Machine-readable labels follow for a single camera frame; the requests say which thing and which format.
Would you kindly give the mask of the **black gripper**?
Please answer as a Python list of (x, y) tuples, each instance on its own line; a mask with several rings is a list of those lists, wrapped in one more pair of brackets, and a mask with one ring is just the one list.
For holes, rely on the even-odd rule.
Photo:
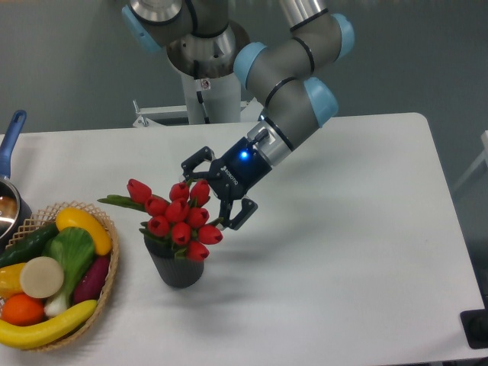
[[(258, 209), (256, 202), (248, 197), (242, 197), (271, 171), (271, 166), (245, 137), (219, 159), (214, 159), (214, 151), (208, 146), (202, 147), (181, 163), (180, 181), (185, 183), (208, 181), (216, 197), (221, 200), (219, 218), (222, 220), (219, 226), (222, 229), (238, 230)], [(210, 169), (205, 172), (195, 172), (194, 170), (203, 162), (211, 162)], [(241, 208), (232, 218), (235, 200), (240, 200)]]

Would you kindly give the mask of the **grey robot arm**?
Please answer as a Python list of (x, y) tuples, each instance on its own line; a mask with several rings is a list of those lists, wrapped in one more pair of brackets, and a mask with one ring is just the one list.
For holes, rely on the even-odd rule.
[(291, 38), (251, 42), (225, 1), (131, 1), (122, 10), (148, 51), (165, 50), (181, 76), (191, 124), (237, 122), (241, 92), (262, 106), (258, 123), (220, 158), (204, 147), (185, 160), (185, 180), (205, 179), (220, 201), (220, 226), (237, 230), (255, 212), (248, 190), (338, 112), (314, 72), (348, 54), (351, 23), (323, 1), (283, 1)]

